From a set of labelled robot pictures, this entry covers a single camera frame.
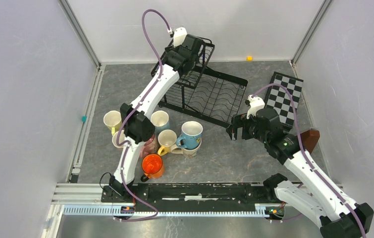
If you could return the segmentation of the pink speckled mug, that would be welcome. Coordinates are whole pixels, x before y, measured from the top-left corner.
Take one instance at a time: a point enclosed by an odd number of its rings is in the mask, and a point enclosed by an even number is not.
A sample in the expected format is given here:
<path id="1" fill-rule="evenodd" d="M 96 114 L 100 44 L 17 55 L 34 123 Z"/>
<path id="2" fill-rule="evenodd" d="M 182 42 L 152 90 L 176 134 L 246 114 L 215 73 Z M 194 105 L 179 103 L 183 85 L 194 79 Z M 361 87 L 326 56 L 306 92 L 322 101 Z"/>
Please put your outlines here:
<path id="1" fill-rule="evenodd" d="M 145 158 L 147 155 L 155 154 L 159 149 L 159 143 L 157 141 L 156 135 L 153 134 L 152 137 L 145 142 L 141 149 L 139 157 L 141 159 Z"/>

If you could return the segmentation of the yellow mug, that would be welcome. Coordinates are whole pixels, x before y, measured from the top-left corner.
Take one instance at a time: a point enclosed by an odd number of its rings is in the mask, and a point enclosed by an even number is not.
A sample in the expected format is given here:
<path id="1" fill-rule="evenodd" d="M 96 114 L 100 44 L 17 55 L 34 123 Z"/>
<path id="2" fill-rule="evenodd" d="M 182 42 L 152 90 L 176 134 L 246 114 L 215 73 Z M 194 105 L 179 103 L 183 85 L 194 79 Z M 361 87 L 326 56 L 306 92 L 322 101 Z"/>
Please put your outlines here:
<path id="1" fill-rule="evenodd" d="M 158 143 L 160 148 L 158 149 L 158 155 L 163 156 L 167 153 L 174 153 L 178 148 L 175 144 L 177 135 L 173 130 L 163 130 L 158 136 Z"/>

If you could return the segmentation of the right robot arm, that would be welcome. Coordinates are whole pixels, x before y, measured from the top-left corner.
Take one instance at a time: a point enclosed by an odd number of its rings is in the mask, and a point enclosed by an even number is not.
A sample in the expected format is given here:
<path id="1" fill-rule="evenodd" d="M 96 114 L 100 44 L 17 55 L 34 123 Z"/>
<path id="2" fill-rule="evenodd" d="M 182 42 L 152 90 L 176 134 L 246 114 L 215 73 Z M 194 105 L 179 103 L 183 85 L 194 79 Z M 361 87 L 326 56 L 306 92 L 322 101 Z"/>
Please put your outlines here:
<path id="1" fill-rule="evenodd" d="M 311 158 L 300 136 L 286 132 L 277 112 L 263 108 L 254 114 L 234 115 L 226 129 L 232 140 L 242 129 L 242 139 L 261 142 L 270 156 L 278 160 L 306 186 L 295 186 L 282 174 L 263 182 L 268 202 L 283 201 L 310 219 L 324 238 L 364 238 L 372 224 L 374 211 L 367 203 L 357 203 L 340 189 Z"/>

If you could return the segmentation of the yellow-green faceted mug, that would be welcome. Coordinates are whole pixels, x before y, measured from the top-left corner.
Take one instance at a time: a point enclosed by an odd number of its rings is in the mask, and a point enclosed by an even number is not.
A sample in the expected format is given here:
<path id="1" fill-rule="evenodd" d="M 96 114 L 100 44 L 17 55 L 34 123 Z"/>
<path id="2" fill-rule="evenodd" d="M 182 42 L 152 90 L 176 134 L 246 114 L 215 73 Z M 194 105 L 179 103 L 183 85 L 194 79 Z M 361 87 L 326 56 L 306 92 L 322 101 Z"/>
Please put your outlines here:
<path id="1" fill-rule="evenodd" d="M 112 136 L 120 129 L 122 117 L 119 111 L 109 111 L 103 117 L 103 123 L 111 131 Z"/>

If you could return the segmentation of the blue ribbed mug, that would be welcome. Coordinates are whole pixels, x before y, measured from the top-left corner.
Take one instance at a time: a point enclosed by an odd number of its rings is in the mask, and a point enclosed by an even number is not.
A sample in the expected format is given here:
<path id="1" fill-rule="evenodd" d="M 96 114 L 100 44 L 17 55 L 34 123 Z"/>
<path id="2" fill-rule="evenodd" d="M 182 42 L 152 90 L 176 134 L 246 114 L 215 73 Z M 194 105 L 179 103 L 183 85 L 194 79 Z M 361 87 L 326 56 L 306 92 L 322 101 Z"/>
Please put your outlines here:
<path id="1" fill-rule="evenodd" d="M 202 140 L 203 126 L 197 121 L 187 121 L 181 127 L 181 135 L 175 144 L 179 148 L 193 150 Z"/>

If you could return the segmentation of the light blue faceted mug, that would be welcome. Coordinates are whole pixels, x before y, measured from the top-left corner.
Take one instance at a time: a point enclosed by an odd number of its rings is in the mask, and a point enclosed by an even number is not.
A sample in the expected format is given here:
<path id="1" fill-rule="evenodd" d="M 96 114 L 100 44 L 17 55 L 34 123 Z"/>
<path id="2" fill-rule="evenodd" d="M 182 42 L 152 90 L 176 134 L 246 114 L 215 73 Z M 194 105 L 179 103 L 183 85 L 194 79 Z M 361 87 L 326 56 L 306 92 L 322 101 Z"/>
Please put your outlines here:
<path id="1" fill-rule="evenodd" d="M 162 131 L 170 129 L 169 115 L 165 111 L 156 111 L 151 115 L 150 121 L 155 126 L 155 134 L 158 136 Z"/>

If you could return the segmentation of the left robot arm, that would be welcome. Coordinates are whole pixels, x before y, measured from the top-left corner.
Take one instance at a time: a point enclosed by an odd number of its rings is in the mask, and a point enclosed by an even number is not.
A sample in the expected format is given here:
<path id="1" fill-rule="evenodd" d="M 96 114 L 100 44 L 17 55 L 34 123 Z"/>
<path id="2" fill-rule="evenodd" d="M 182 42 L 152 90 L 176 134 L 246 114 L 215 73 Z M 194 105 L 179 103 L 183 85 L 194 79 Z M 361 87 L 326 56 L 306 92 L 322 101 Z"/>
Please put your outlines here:
<path id="1" fill-rule="evenodd" d="M 159 66 L 146 88 L 131 103 L 121 105 L 124 147 L 117 169 L 109 181 L 113 195 L 120 202 L 132 197 L 129 184 L 134 180 L 140 152 L 155 133 L 155 126 L 151 122 L 155 107 L 173 84 L 194 69 L 200 60 L 203 44 L 202 38 L 188 34 L 182 43 L 167 47 L 158 59 Z"/>

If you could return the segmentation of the checkerboard calibration board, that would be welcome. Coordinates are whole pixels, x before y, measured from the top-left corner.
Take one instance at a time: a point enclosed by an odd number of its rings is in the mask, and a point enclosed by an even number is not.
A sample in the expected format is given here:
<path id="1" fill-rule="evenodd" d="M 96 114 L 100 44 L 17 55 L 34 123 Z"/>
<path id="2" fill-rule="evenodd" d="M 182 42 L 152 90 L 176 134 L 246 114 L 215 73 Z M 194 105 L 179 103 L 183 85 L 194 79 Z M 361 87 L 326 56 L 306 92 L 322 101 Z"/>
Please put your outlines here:
<path id="1" fill-rule="evenodd" d="M 299 105 L 299 100 L 302 94 L 304 81 L 283 73 L 274 72 L 270 83 L 280 84 L 287 88 L 292 96 L 292 101 L 295 108 Z M 265 95 L 264 102 L 266 107 L 273 108 L 279 114 L 279 119 L 284 128 L 290 131 L 294 125 L 293 109 L 290 106 L 290 98 L 285 90 L 278 86 L 270 87 Z"/>

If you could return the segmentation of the pink faceted mug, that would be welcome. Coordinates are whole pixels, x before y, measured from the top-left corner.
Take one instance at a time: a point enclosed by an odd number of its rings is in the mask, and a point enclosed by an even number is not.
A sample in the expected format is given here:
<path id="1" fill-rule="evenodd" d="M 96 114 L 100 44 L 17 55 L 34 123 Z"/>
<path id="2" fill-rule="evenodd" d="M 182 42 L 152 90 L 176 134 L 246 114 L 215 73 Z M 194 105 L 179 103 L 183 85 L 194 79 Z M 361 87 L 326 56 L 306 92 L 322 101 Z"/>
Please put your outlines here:
<path id="1" fill-rule="evenodd" d="M 124 148 L 123 142 L 125 141 L 124 129 L 121 131 L 120 136 L 118 136 L 119 131 L 116 131 L 112 137 L 112 143 L 114 147 L 122 150 Z"/>

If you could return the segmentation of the white patterned mug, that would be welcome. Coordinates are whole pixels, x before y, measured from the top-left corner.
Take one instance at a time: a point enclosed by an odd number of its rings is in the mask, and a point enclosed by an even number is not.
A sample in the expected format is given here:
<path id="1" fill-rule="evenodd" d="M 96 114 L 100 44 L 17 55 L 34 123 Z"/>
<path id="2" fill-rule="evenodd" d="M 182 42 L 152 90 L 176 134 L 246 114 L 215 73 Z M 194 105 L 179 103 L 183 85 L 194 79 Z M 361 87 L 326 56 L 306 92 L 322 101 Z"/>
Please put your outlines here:
<path id="1" fill-rule="evenodd" d="M 173 153 L 173 154 L 181 154 L 185 158 L 191 159 L 191 158 L 196 157 L 199 149 L 201 148 L 201 145 L 202 145 L 202 142 L 199 143 L 197 148 L 189 150 L 189 149 L 186 149 L 186 148 L 180 148 L 180 147 L 178 147 L 177 145 L 174 144 L 170 147 L 170 152 Z"/>

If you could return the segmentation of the orange cup rack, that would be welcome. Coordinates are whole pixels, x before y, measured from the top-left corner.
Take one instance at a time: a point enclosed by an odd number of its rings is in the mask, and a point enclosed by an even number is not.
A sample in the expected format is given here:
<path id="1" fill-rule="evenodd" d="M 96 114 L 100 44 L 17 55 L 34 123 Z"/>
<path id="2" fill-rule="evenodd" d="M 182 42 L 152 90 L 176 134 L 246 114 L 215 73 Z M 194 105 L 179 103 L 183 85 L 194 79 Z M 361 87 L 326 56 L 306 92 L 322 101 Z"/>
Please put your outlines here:
<path id="1" fill-rule="evenodd" d="M 164 173 L 164 164 L 161 156 L 158 154 L 147 155 L 141 164 L 144 174 L 141 176 L 141 182 L 146 182 L 149 179 L 160 178 Z"/>

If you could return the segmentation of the brown wooden stand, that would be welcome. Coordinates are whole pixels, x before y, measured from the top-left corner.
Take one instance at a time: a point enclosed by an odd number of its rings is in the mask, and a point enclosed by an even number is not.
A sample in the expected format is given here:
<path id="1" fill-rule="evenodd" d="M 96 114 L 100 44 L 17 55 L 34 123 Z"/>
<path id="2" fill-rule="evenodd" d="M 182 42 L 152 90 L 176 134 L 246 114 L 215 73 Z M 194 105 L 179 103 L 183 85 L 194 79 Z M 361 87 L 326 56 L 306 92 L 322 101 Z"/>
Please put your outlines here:
<path id="1" fill-rule="evenodd" d="M 308 129 L 300 133 L 300 136 L 304 148 L 311 154 L 319 141 L 320 131 L 317 129 Z"/>

